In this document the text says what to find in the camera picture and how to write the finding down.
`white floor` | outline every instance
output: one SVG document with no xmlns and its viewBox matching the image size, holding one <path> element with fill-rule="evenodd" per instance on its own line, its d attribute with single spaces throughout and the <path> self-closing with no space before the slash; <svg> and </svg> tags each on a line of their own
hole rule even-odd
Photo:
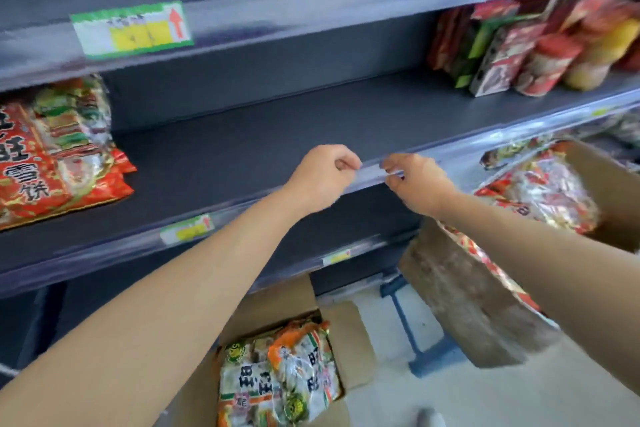
<svg viewBox="0 0 640 427">
<path fill-rule="evenodd" d="M 640 425 L 640 398 L 569 339 L 524 366 L 479 370 L 464 363 L 418 379 L 407 367 L 413 354 L 391 299 L 372 288 L 350 300 L 378 357 L 375 381 L 347 397 L 354 427 L 409 427 L 427 406 L 444 415 L 447 427 Z M 404 287 L 399 300 L 420 348 L 436 342 L 442 329 L 415 291 Z"/>
</svg>

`red arrow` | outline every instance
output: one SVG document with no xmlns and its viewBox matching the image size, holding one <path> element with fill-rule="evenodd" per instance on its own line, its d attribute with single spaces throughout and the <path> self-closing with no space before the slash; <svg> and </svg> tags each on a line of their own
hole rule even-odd
<svg viewBox="0 0 640 427">
<path fill-rule="evenodd" d="M 175 27 L 175 33 L 178 35 L 178 39 L 182 39 L 184 37 L 182 35 L 182 29 L 180 28 L 182 18 L 180 17 L 180 14 L 178 14 L 178 11 L 175 10 L 175 8 L 171 9 L 171 14 L 169 14 L 169 22 L 171 22 L 171 24 L 173 24 L 173 26 Z"/>
</svg>

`left arm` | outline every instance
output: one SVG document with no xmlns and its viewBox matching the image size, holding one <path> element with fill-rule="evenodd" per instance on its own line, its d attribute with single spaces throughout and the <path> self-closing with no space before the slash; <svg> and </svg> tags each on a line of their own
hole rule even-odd
<svg viewBox="0 0 640 427">
<path fill-rule="evenodd" d="M 289 181 L 52 346 L 0 391 L 6 425 L 151 426 L 289 229 L 330 206 L 360 160 L 319 146 Z"/>
</svg>

